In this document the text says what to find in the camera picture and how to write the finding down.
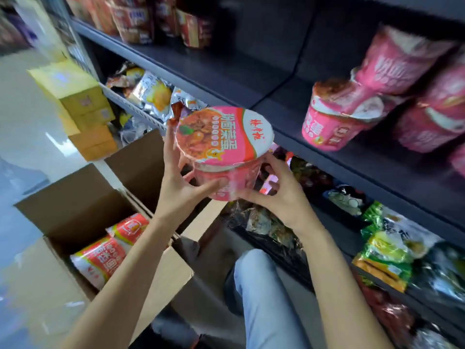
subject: person's right hand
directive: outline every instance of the person's right hand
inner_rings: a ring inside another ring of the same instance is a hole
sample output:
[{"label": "person's right hand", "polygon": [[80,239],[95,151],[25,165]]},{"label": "person's right hand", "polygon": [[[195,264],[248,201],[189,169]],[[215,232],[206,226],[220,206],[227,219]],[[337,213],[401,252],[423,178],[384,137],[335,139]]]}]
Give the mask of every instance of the person's right hand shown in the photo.
[{"label": "person's right hand", "polygon": [[265,169],[278,177],[278,183],[270,182],[271,187],[277,190],[277,193],[270,196],[246,188],[238,191],[237,196],[269,209],[295,232],[304,229],[308,217],[316,218],[316,215],[302,187],[295,180],[286,162],[275,158],[270,152],[265,154],[264,162],[270,164]]}]

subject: person's right arm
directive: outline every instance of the person's right arm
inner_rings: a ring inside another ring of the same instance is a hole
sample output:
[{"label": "person's right arm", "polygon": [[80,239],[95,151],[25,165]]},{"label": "person's right arm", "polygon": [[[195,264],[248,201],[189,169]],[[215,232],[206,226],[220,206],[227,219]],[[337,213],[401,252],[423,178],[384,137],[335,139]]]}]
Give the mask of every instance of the person's right arm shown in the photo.
[{"label": "person's right arm", "polygon": [[274,196],[250,189],[238,197],[264,206],[294,230],[304,245],[328,349],[392,349],[332,236],[318,220],[287,164],[270,153],[265,162],[279,184]]}]

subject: leg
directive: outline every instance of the leg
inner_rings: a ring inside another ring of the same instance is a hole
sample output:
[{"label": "leg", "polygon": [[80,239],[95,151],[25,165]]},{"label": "leg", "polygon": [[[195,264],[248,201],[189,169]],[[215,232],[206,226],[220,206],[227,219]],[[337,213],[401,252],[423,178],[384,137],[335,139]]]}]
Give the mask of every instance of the leg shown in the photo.
[{"label": "leg", "polygon": [[305,329],[270,256],[259,249],[245,252],[234,268],[242,298],[247,349],[309,349]]}]

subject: person's left hand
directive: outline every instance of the person's left hand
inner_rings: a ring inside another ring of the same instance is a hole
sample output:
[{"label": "person's left hand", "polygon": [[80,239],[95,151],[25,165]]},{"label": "person's left hand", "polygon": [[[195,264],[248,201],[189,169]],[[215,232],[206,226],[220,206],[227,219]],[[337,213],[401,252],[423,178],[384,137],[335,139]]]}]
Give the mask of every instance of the person's left hand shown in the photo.
[{"label": "person's left hand", "polygon": [[226,178],[209,181],[202,186],[189,184],[194,171],[181,175],[181,169],[188,162],[174,142],[171,124],[167,125],[163,149],[165,174],[161,183],[160,197],[154,219],[174,225],[176,228],[192,213],[199,202],[228,184]]}]

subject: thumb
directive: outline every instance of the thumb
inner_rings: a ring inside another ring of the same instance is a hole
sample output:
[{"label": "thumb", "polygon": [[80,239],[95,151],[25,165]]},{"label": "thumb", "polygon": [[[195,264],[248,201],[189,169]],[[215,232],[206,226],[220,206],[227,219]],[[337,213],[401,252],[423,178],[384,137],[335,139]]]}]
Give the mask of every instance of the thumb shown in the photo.
[{"label": "thumb", "polygon": [[245,199],[249,202],[259,204],[265,208],[268,208],[270,204],[271,196],[259,193],[251,188],[243,188],[236,192],[236,196],[242,199]]},{"label": "thumb", "polygon": [[217,192],[220,188],[223,188],[229,183],[227,178],[220,178],[206,182],[199,187],[196,187],[197,195],[201,196],[202,199]]}]

